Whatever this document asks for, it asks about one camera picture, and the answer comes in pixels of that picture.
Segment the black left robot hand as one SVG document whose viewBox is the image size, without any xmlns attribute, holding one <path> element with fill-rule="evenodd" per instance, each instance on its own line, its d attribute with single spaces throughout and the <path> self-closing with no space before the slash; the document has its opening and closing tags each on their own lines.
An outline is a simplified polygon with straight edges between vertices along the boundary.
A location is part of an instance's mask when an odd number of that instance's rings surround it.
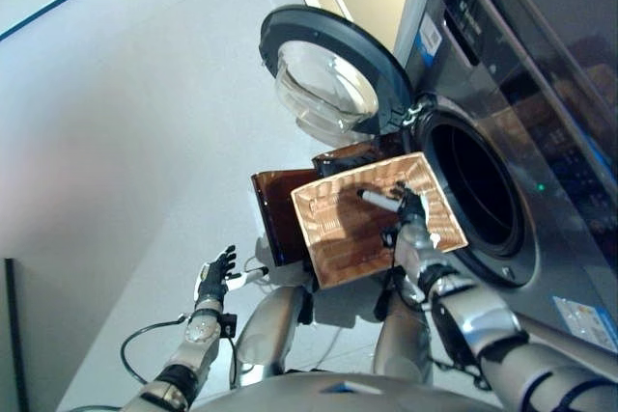
<svg viewBox="0 0 618 412">
<path fill-rule="evenodd" d="M 223 302 L 229 291 L 243 288 L 268 274 L 266 266 L 236 271 L 236 246 L 229 245 L 211 262 L 205 262 L 194 285 L 194 303 L 207 299 Z"/>
</svg>

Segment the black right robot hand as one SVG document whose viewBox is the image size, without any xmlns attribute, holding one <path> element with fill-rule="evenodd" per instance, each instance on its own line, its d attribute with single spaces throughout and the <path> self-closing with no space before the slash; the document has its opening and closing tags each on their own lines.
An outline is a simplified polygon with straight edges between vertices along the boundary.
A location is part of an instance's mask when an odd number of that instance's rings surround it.
<svg viewBox="0 0 618 412">
<path fill-rule="evenodd" d="M 426 210 L 421 197 L 401 180 L 390 189 L 390 195 L 360 188 L 356 190 L 356 196 L 365 203 L 396 214 L 397 222 L 394 228 L 397 230 L 415 220 L 426 220 Z"/>
</svg>

